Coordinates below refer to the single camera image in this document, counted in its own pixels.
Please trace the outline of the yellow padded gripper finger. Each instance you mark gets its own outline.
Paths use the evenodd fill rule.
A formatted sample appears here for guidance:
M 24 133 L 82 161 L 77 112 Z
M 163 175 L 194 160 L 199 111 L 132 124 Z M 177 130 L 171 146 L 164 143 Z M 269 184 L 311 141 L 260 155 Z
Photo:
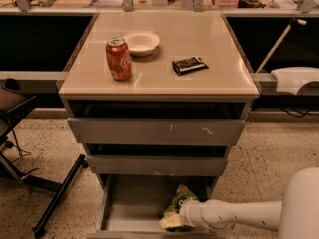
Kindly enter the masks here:
M 160 221 L 160 226 L 164 229 L 172 229 L 182 227 L 183 223 L 179 214 L 173 214 L 171 216 L 164 217 Z

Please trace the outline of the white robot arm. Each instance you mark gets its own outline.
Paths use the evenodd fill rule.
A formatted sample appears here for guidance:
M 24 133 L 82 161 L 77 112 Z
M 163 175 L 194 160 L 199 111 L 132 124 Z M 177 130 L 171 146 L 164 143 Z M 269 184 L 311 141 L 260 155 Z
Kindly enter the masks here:
M 229 223 L 274 230 L 278 239 L 319 239 L 319 168 L 305 168 L 294 174 L 283 199 L 274 202 L 201 202 L 182 185 L 160 221 L 164 229 Z

